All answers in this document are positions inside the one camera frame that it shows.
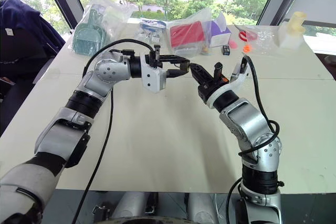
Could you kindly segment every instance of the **dark blue jacket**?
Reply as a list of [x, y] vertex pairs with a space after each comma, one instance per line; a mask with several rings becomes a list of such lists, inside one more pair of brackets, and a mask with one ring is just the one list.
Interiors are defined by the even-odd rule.
[[20, 0], [0, 1], [0, 29], [25, 29], [41, 43], [48, 55], [56, 55], [65, 41], [41, 16]]

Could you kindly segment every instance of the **tissue box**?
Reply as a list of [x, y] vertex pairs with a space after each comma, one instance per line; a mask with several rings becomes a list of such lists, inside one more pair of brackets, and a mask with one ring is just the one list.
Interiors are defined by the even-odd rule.
[[231, 36], [231, 31], [226, 27], [225, 31], [221, 31], [219, 26], [211, 21], [211, 42], [209, 47], [220, 47], [227, 45]]

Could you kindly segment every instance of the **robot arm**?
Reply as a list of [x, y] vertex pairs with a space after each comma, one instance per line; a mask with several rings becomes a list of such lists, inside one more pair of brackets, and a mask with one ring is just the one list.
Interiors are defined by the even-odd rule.
[[[84, 154], [93, 119], [116, 83], [142, 78], [145, 88], [159, 92], [166, 78], [188, 71], [189, 60], [160, 56], [160, 46], [140, 57], [133, 50], [116, 51], [105, 51], [94, 70], [83, 77], [38, 137], [35, 156], [0, 180], [0, 223], [40, 223], [62, 171], [77, 165]], [[180, 64], [180, 69], [163, 70], [163, 62]]]
[[241, 200], [236, 206], [237, 223], [282, 223], [278, 187], [283, 183], [277, 176], [280, 139], [270, 129], [268, 119], [234, 92], [246, 78], [246, 59], [247, 56], [236, 66], [230, 81], [222, 75], [223, 66], [219, 62], [214, 77], [197, 64], [191, 63], [190, 70], [199, 84], [199, 96], [210, 109], [217, 109], [219, 118], [238, 140], [243, 175]]

